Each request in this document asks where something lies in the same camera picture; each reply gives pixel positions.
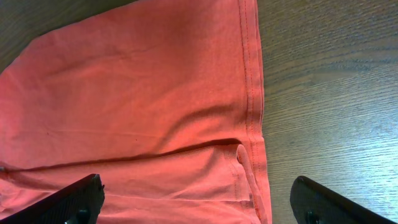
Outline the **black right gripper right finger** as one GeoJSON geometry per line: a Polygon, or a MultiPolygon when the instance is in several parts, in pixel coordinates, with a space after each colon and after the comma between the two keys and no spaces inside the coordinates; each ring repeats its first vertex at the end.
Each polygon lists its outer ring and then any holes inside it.
{"type": "Polygon", "coordinates": [[[396,224],[306,176],[294,180],[290,206],[298,224],[396,224]]]}

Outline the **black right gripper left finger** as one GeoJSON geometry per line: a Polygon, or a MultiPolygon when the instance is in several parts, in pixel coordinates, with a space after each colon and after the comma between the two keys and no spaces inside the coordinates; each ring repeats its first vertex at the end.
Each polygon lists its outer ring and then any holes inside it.
{"type": "Polygon", "coordinates": [[[96,224],[104,200],[100,176],[90,174],[2,219],[1,224],[96,224]]]}

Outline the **orange t-shirt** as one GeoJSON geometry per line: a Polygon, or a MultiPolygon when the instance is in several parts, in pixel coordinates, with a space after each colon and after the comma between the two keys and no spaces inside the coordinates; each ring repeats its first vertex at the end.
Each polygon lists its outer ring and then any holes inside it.
{"type": "Polygon", "coordinates": [[[255,0],[138,1],[1,74],[1,216],[99,174],[99,223],[270,223],[255,0]]]}

